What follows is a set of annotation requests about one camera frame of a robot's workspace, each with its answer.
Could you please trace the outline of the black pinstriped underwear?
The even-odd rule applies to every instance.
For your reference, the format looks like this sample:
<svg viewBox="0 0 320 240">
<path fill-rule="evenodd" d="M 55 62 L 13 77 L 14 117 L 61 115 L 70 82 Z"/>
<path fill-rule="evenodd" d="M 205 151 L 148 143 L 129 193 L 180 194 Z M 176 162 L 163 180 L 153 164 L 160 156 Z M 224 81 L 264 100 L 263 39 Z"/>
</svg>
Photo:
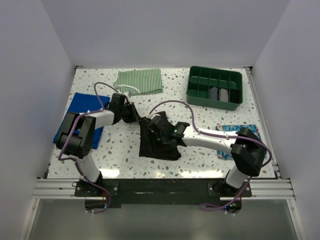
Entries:
<svg viewBox="0 0 320 240">
<path fill-rule="evenodd" d="M 181 157 L 180 152 L 178 151 L 177 145 L 180 144 L 181 139 L 184 137 L 183 131 L 186 128 L 182 128 L 182 123 L 178 123 L 178 128 L 173 126 L 173 133 L 169 135 L 176 139 L 174 144 L 163 144 L 158 140 L 158 136 L 152 132 L 149 127 L 150 119 L 143 117 L 139 121 L 140 126 L 140 147 L 139 147 L 139 156 L 153 158 L 158 160 L 166 161 L 176 161 Z"/>
</svg>

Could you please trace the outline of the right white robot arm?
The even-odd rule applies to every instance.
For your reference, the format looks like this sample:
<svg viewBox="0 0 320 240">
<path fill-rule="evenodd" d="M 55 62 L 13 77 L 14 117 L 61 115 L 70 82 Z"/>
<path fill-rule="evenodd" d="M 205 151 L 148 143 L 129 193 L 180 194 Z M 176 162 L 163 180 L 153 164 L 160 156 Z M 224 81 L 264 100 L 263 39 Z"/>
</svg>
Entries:
<svg viewBox="0 0 320 240">
<path fill-rule="evenodd" d="M 221 151 L 232 156 L 235 166 L 228 171 L 223 192 L 235 196 L 243 183 L 250 177 L 260 174 L 267 150 L 262 141 L 248 128 L 239 131 L 204 132 L 186 122 L 172 125 L 160 115 L 154 116 L 147 129 L 155 135 L 157 144 L 182 147 L 200 147 Z"/>
</svg>

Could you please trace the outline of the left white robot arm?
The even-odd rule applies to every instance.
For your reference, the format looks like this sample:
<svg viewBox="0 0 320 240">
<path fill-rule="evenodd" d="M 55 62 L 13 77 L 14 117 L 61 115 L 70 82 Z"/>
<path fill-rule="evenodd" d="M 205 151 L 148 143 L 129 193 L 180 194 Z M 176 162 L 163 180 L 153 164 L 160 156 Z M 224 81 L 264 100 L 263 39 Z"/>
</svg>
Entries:
<svg viewBox="0 0 320 240">
<path fill-rule="evenodd" d="M 87 182 L 86 191 L 92 196 L 99 196 L 104 190 L 104 184 L 98 180 L 101 172 L 91 156 L 95 130 L 120 121 L 131 124 L 140 119 L 135 104 L 127 95 L 117 92 L 108 104 L 103 104 L 98 110 L 67 112 L 55 142 L 60 150 L 58 160 L 74 162 L 81 179 Z"/>
</svg>

